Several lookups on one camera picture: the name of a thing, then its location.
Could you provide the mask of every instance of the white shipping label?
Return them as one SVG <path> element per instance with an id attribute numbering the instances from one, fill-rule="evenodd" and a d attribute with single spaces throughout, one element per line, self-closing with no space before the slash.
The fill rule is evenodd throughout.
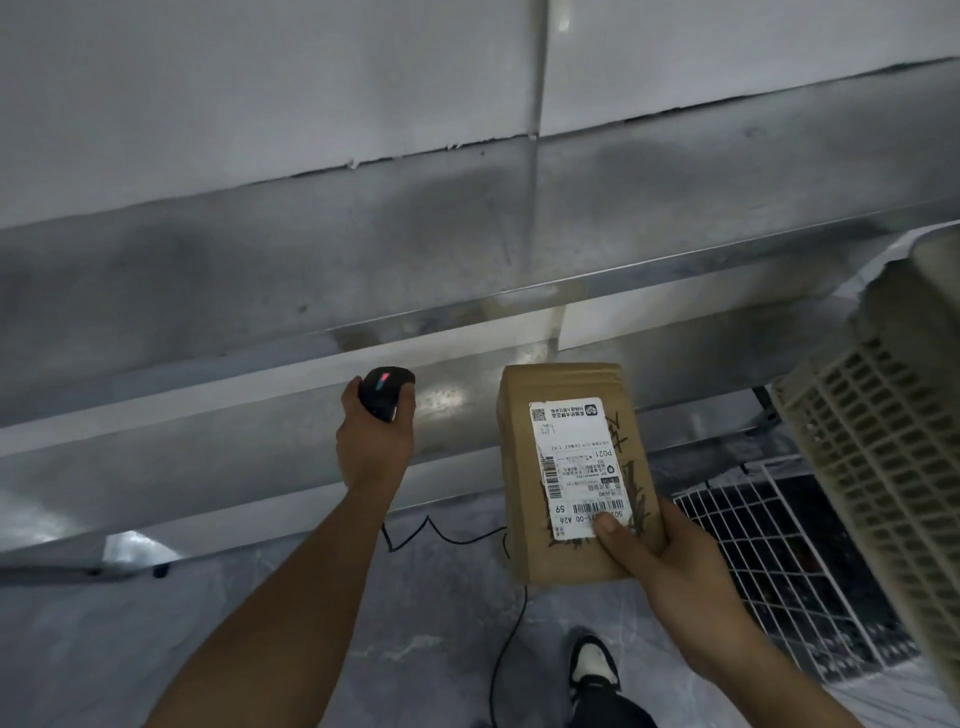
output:
<path id="1" fill-rule="evenodd" d="M 530 402 L 530 421 L 554 538 L 594 538 L 593 517 L 600 511 L 627 525 L 632 511 L 603 402 L 597 397 Z"/>

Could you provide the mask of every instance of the black pants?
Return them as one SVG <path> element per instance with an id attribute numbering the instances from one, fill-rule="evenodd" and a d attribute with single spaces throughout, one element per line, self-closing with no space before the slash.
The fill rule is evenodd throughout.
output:
<path id="1" fill-rule="evenodd" d="M 613 689 L 580 693 L 569 728 L 657 728 L 650 714 Z"/>

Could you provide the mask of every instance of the shoe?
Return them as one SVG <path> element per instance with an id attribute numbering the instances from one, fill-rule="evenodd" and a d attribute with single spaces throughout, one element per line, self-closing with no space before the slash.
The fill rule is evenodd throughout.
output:
<path id="1" fill-rule="evenodd" d="M 570 650 L 570 699 L 576 702 L 584 690 L 620 692 L 620 674 L 616 662 L 596 635 L 585 634 Z"/>

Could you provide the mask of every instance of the black scanner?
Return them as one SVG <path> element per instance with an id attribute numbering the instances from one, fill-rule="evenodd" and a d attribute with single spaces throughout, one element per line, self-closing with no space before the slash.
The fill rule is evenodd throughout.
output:
<path id="1" fill-rule="evenodd" d="M 414 384 L 417 378 L 403 367 L 377 367 L 360 382 L 360 403 L 377 420 L 391 423 L 400 399 L 400 387 L 407 382 Z"/>

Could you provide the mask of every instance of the fingers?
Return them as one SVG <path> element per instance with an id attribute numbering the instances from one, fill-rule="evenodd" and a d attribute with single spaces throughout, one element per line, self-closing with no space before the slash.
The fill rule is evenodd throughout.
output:
<path id="1" fill-rule="evenodd" d="M 396 403 L 394 422 L 400 423 L 404 427 L 412 427 L 414 423 L 414 411 L 416 409 L 417 395 L 414 385 L 407 382 L 400 387 L 400 399 Z"/>
<path id="2" fill-rule="evenodd" d="M 355 376 L 347 383 L 347 389 L 340 396 L 340 404 L 344 406 L 344 414 L 347 416 L 356 412 L 358 408 L 363 408 L 363 404 L 360 403 L 361 381 L 359 376 Z"/>
<path id="3" fill-rule="evenodd" d="M 661 568 L 657 557 L 647 550 L 629 528 L 620 525 L 609 513 L 597 514 L 593 519 L 593 531 L 610 556 L 635 576 L 640 586 L 646 589 L 654 574 Z"/>
<path id="4" fill-rule="evenodd" d="M 672 500 L 663 496 L 657 496 L 657 500 L 660 502 L 660 517 L 663 518 L 667 539 L 675 541 L 691 526 L 697 527 Z"/>

